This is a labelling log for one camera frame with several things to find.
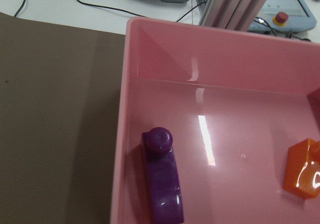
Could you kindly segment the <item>pink plastic box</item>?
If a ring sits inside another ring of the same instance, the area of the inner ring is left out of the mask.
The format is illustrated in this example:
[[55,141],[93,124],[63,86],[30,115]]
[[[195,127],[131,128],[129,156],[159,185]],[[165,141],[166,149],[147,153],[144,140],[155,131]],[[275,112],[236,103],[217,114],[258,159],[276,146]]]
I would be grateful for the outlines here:
[[288,148],[319,140],[319,44],[145,18],[126,28],[111,223],[150,223],[141,135],[164,127],[185,223],[319,223],[283,189]]

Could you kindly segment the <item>orange toy block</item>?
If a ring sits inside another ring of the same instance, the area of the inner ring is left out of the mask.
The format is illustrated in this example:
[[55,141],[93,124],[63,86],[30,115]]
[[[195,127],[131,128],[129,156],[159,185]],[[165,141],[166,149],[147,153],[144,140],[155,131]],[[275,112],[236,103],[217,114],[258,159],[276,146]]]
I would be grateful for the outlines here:
[[319,196],[319,144],[318,141],[308,138],[288,149],[284,190],[303,199]]

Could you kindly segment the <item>aluminium frame post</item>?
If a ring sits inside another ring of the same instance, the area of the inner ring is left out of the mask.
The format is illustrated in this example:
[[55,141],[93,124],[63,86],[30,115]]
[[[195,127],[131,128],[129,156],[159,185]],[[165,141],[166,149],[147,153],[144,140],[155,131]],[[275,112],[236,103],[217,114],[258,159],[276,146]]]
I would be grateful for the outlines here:
[[246,32],[267,0],[207,0],[199,25]]

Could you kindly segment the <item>teach pendant with red button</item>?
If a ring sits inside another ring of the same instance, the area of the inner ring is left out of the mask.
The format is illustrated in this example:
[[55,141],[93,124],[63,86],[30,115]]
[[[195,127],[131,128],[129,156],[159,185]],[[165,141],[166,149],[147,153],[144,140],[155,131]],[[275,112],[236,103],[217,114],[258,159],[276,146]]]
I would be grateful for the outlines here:
[[264,32],[275,29],[299,33],[316,25],[317,21],[304,0],[266,0],[248,30]]

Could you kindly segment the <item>purple toy block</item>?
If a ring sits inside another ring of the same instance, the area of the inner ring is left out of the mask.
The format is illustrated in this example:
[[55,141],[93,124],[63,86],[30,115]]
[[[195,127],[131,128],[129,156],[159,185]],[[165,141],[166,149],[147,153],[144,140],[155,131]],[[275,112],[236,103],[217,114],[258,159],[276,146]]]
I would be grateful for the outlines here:
[[183,223],[172,134],[163,127],[155,127],[142,133],[140,144],[152,223]]

